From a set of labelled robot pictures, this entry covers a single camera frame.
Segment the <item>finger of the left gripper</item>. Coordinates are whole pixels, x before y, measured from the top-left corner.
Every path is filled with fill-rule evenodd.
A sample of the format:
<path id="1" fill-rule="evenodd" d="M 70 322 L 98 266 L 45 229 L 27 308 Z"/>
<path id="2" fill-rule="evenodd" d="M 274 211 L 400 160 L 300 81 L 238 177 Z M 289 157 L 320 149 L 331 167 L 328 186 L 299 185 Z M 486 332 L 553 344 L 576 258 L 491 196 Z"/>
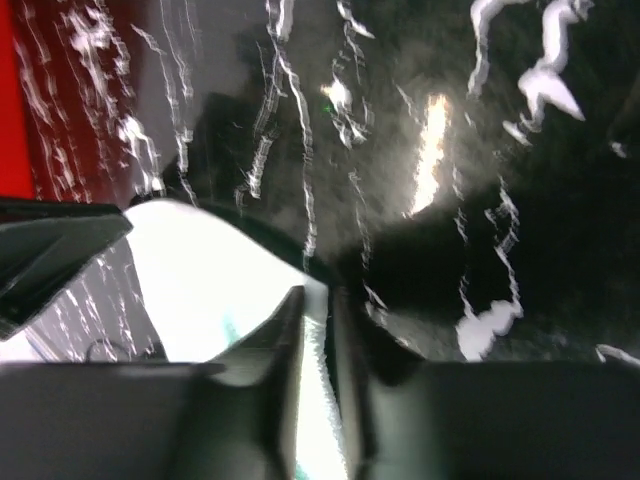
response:
<path id="1" fill-rule="evenodd" d="M 1 199 L 1 323 L 26 325 L 132 225 L 111 204 Z"/>

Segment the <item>white cloth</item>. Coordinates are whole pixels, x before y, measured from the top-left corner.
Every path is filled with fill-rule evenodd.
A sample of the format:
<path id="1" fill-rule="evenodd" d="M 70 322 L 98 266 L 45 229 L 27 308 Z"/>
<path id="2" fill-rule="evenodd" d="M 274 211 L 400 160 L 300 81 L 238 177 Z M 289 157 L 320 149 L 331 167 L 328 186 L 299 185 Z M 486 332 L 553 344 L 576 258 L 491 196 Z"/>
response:
<path id="1" fill-rule="evenodd" d="M 293 286 L 305 290 L 297 423 L 298 477 L 347 476 L 324 342 L 329 291 L 228 221 L 155 199 L 126 210 L 127 235 L 146 312 L 172 361 L 213 358 L 262 323 Z"/>

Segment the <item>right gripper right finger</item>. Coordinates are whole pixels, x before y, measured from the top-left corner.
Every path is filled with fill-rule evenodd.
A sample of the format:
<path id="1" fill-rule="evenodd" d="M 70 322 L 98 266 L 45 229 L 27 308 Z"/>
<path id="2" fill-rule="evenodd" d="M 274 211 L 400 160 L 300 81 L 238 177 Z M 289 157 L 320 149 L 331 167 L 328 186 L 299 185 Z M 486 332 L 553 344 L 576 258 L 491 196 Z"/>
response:
<path id="1" fill-rule="evenodd" d="M 352 479 L 635 479 L 639 371 L 625 363 L 430 362 L 343 291 L 330 377 Z"/>

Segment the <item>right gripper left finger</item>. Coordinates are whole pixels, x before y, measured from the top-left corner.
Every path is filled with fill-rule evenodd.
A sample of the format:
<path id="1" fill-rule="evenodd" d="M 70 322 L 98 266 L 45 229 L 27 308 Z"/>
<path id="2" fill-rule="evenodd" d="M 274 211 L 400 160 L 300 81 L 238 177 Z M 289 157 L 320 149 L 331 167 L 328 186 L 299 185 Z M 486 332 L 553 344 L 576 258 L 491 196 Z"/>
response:
<path id="1" fill-rule="evenodd" d="M 5 479 L 291 479 L 305 292 L 206 363 L 9 363 Z"/>

